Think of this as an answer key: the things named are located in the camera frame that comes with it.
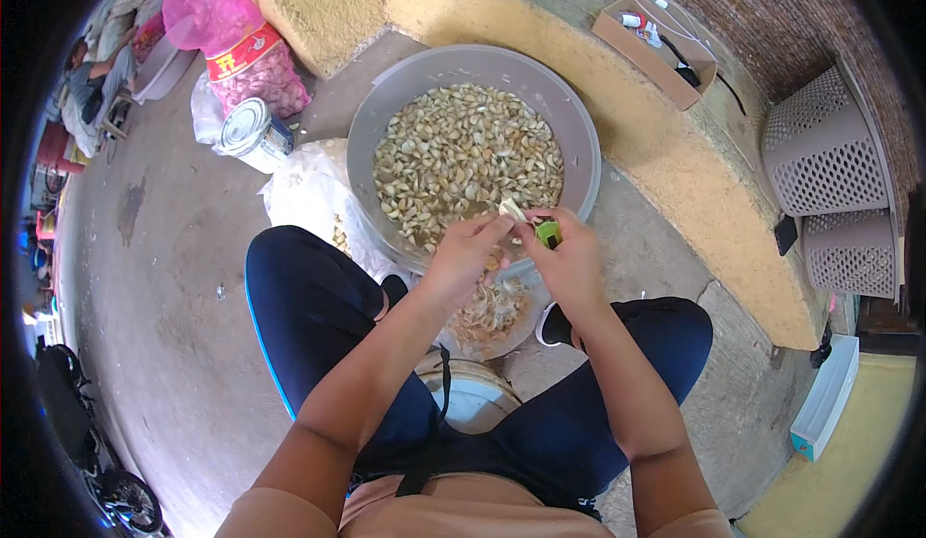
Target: left hand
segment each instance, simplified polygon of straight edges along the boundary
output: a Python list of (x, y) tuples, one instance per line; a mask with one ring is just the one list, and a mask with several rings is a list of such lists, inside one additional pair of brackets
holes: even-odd
[[(512, 217), (497, 214), (450, 225), (421, 285), (453, 308), (463, 306), (476, 291), (492, 249), (514, 226)], [(499, 269), (509, 265), (505, 256)], [(483, 284), (491, 283), (497, 274), (497, 270), (486, 273)]]

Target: charging cable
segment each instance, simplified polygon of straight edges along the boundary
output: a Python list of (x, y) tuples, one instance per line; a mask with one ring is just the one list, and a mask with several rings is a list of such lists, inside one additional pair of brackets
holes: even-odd
[[(719, 64), (719, 63), (721, 62), (721, 60), (720, 60), (719, 58), (717, 58), (717, 55), (714, 54), (714, 50), (712, 50), (712, 48), (711, 48), (711, 46), (710, 46), (710, 41), (708, 41), (708, 40), (702, 40), (700, 37), (698, 37), (697, 35), (695, 35), (695, 32), (697, 32), (697, 26), (696, 26), (695, 23), (692, 21), (692, 19), (688, 16), (688, 14), (685, 12), (685, 10), (683, 10), (683, 9), (681, 9), (680, 7), (678, 7), (677, 5), (675, 5), (675, 7), (681, 12), (681, 14), (685, 16), (685, 19), (688, 20), (688, 27), (682, 25), (682, 24), (675, 18), (675, 16), (672, 15), (672, 13), (670, 13), (670, 12), (667, 10), (668, 5), (669, 5), (669, 1), (668, 1), (668, 0), (651, 0), (651, 1), (653, 1), (656, 5), (658, 5), (659, 8), (662, 9), (662, 10), (666, 13), (666, 15), (668, 15), (668, 18), (671, 19), (672, 22), (675, 23), (675, 24), (677, 25), (677, 27), (678, 27), (681, 31), (677, 31), (677, 30), (674, 29), (672, 26), (667, 26), (666, 24), (664, 24), (664, 23), (662, 23), (661, 21), (659, 21), (659, 18), (658, 18), (658, 17), (656, 17), (654, 14), (652, 14), (648, 9), (646, 9), (646, 7), (645, 7), (640, 1), (638, 1), (637, 3), (640, 5), (640, 9), (642, 9), (642, 11), (644, 11), (647, 15), (649, 15), (650, 20), (652, 20), (652, 21), (656, 22), (657, 24), (659, 24), (660, 26), (662, 26), (663, 29), (666, 29), (666, 30), (668, 30), (668, 31), (671, 31), (672, 33), (674, 33), (675, 35), (679, 36), (680, 38), (684, 38), (684, 39), (689, 40), (689, 41), (694, 41), (695, 43), (697, 43), (698, 45), (700, 45), (701, 47), (703, 47), (703, 48), (705, 49), (706, 52), (708, 52), (708, 54), (709, 54), (710, 57), (714, 60), (715, 63)], [(739, 107), (740, 107), (740, 112), (743, 113), (743, 116), (746, 117), (747, 121), (751, 121), (750, 118), (749, 118), (749, 115), (747, 114), (747, 109), (746, 109), (746, 107), (744, 107), (743, 101), (740, 100), (740, 96), (739, 96), (739, 94), (736, 93), (736, 91), (734, 90), (734, 87), (731, 86), (731, 85), (730, 85), (730, 82), (727, 81), (727, 80), (724, 78), (724, 76), (721, 75), (721, 72), (720, 72), (720, 71), (717, 72), (717, 77), (718, 77), (718, 79), (720, 79), (720, 81), (723, 82), (723, 84), (724, 84), (725, 86), (727, 86), (727, 88), (730, 89), (730, 92), (734, 94), (734, 98), (736, 99), (736, 104), (739, 105)]]

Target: hand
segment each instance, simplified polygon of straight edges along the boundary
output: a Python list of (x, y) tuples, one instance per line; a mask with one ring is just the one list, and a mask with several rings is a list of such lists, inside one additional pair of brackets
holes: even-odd
[(563, 242), (553, 251), (540, 242), (527, 223), (519, 223), (514, 234), (521, 239), (527, 256), (533, 259), (544, 278), (546, 289), (566, 316), (578, 317), (597, 311), (602, 304), (607, 305), (595, 231), (566, 208), (537, 208), (524, 214), (528, 220), (553, 217), (559, 222)]
[(138, 26), (132, 26), (125, 30), (125, 33), (122, 34), (122, 42), (128, 43), (135, 39), (135, 34), (138, 33)]
[[(463, 306), (476, 291), (495, 245), (502, 241), (514, 224), (512, 217), (495, 214), (450, 225), (427, 274), (422, 278), (421, 286), (454, 309)], [(507, 257), (499, 262), (500, 269), (509, 265)], [(497, 270), (487, 273), (482, 283), (490, 284), (497, 274)]]

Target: small bottle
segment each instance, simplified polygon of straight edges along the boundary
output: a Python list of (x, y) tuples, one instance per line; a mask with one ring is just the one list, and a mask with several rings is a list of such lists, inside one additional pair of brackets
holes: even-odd
[(641, 28), (646, 25), (646, 18), (632, 11), (622, 11), (617, 16), (620, 24), (626, 28)]

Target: beige plastic basket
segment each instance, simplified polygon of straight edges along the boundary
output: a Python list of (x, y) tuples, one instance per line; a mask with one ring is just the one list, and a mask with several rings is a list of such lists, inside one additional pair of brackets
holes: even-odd
[(897, 300), (899, 247), (886, 209), (807, 217), (803, 231), (814, 287)]
[(771, 110), (762, 161), (781, 210), (793, 217), (894, 206), (872, 116), (841, 65)]

